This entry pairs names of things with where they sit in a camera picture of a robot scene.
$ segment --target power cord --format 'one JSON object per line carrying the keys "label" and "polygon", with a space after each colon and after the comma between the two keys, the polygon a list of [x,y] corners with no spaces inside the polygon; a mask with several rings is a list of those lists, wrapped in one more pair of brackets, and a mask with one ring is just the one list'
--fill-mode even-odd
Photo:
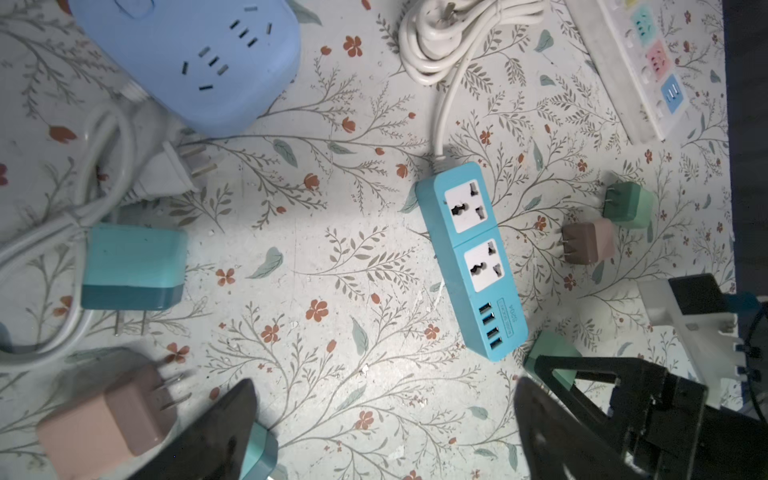
{"label": "power cord", "polygon": [[421,0],[402,20],[400,58],[410,77],[432,85],[456,66],[451,86],[439,108],[433,131],[433,167],[447,170],[443,142],[448,114],[467,66],[485,34],[496,25],[533,25],[544,19],[548,0]]}
{"label": "power cord", "polygon": [[760,320],[762,320],[766,315],[768,315],[768,305],[765,303],[760,304],[760,311],[755,315],[755,318],[752,320],[752,323],[750,324],[750,329],[747,330],[746,336],[744,337],[744,349],[746,355],[744,355],[744,360],[746,364],[746,387],[750,391],[750,399],[752,400],[752,407],[755,408],[755,412],[757,413],[757,416],[760,417],[760,421],[763,423],[768,423],[766,421],[766,417],[763,414],[763,409],[760,407],[760,404],[757,402],[757,395],[755,395],[755,390],[752,385],[752,369],[750,368],[750,354],[752,350],[752,345],[750,342],[752,341],[752,335],[755,333],[755,329],[757,329],[757,324],[760,323]]}
{"label": "power cord", "polygon": [[[129,84],[121,93],[133,104],[143,102],[148,97],[134,84]],[[96,165],[112,145],[116,131],[120,135],[118,159],[109,164],[106,194],[89,200],[91,193],[96,190]],[[72,205],[0,249],[1,283],[30,260],[57,245],[71,241],[74,254],[71,308],[61,328],[36,351],[9,353],[0,350],[0,372],[26,372],[62,359],[88,334],[95,311],[83,310],[81,297],[86,264],[86,233],[89,227],[108,216],[115,221],[116,209],[123,204],[182,194],[189,190],[199,191],[193,182],[196,174],[181,161],[185,155],[178,155],[167,141],[163,143],[162,151],[149,157],[144,164],[138,164],[142,160],[137,159],[136,130],[124,108],[113,101],[100,103],[91,110],[85,119],[83,140],[84,154],[77,166]]]}

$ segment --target black cable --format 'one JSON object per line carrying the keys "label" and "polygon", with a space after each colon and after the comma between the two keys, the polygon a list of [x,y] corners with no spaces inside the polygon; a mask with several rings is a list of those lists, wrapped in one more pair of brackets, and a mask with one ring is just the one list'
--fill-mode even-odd
{"label": "black cable", "polygon": [[750,368],[750,350],[752,349],[752,346],[750,345],[750,341],[752,340],[752,334],[755,333],[755,329],[757,328],[757,324],[760,323],[760,320],[768,314],[768,306],[766,306],[765,303],[760,304],[760,311],[757,312],[757,315],[755,315],[755,319],[752,320],[752,324],[750,325],[750,329],[746,332],[746,337],[744,337],[744,346],[746,347],[746,355],[744,356],[744,361],[746,364],[746,386],[750,391],[750,399],[752,400],[752,407],[755,408],[755,412],[757,413],[757,416],[760,417],[760,421],[763,423],[768,423],[766,421],[765,415],[763,415],[763,409],[760,407],[760,404],[757,402],[757,396],[755,395],[755,390],[752,387],[752,369]]}

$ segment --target mint green block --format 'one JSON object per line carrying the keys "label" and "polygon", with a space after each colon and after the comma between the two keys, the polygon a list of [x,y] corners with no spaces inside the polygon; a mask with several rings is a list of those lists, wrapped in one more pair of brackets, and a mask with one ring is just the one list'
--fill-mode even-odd
{"label": "mint green block", "polygon": [[651,192],[634,182],[613,184],[605,192],[603,217],[629,230],[648,228],[654,201]]}
{"label": "mint green block", "polygon": [[[534,370],[536,365],[536,359],[540,355],[545,356],[570,356],[574,358],[581,358],[581,354],[576,347],[571,345],[565,338],[559,336],[555,332],[544,330],[541,332],[533,344],[531,352],[528,354],[528,358],[523,363],[525,371],[530,373],[533,378],[541,381],[536,375]],[[556,369],[552,372],[553,377],[560,382],[563,387],[570,390],[576,380],[576,370],[560,370]]]}

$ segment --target pink charger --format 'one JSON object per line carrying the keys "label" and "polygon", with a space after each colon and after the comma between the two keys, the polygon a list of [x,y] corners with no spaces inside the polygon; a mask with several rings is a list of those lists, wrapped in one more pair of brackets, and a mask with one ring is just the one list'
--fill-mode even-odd
{"label": "pink charger", "polygon": [[151,364],[104,390],[61,407],[38,423],[38,439],[62,480],[92,480],[163,442],[176,404]]}

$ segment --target floral tablecloth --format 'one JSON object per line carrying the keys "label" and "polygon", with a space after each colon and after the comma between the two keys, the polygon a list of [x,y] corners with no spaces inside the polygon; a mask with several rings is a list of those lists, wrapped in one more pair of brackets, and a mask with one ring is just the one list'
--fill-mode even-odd
{"label": "floral tablecloth", "polygon": [[[125,215],[189,233],[183,301],[127,313],[121,336],[104,313],[64,365],[0,377],[0,478],[54,478],[35,424],[67,399],[66,374],[119,346],[188,373],[174,387],[193,393],[174,435],[252,378],[259,421],[280,442],[275,478],[526,477],[511,407],[525,349],[493,364],[465,348],[413,194],[445,85],[403,71],[401,3],[293,7],[296,80],[244,134],[202,140],[218,165],[207,188]],[[456,157],[483,167],[531,334],[688,377],[675,332],[648,325],[636,282],[712,272],[735,288],[722,11],[717,0],[653,7],[691,97],[665,142],[629,144],[562,0],[542,25],[490,32],[448,136]],[[84,116],[124,83],[65,9],[0,8],[4,240],[67,204]],[[558,228],[598,216],[616,178],[657,195],[651,226],[616,230],[609,260],[563,263]],[[61,324],[71,266],[62,246],[3,285],[6,347]],[[606,401],[608,389],[582,386]],[[740,404],[735,386],[723,402]]]}

